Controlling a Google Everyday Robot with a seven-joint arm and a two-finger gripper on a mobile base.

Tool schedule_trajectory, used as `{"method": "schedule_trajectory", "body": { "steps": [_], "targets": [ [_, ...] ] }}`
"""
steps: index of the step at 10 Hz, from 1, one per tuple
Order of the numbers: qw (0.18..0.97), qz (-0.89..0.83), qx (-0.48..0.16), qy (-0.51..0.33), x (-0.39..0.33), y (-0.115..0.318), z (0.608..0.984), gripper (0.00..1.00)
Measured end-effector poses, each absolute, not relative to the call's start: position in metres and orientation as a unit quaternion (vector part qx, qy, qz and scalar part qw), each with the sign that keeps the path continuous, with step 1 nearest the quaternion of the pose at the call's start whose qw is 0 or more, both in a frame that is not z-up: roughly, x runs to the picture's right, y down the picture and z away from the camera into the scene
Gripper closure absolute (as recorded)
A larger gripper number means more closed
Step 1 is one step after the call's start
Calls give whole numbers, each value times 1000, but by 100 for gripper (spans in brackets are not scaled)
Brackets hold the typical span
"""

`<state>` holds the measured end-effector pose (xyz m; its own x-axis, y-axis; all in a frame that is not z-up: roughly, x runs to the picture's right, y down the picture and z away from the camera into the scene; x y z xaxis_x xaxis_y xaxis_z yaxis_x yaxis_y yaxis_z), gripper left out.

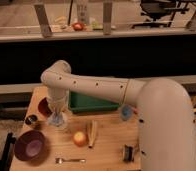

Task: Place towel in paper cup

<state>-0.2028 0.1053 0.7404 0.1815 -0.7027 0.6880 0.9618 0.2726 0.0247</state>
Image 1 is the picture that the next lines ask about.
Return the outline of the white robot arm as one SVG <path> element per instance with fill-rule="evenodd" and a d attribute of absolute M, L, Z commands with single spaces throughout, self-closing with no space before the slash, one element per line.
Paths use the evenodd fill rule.
<path fill-rule="evenodd" d="M 196 171 L 196 123 L 186 89 L 167 78 L 150 81 L 79 76 L 59 60 L 41 74 L 52 102 L 70 90 L 134 106 L 139 116 L 141 171 Z"/>

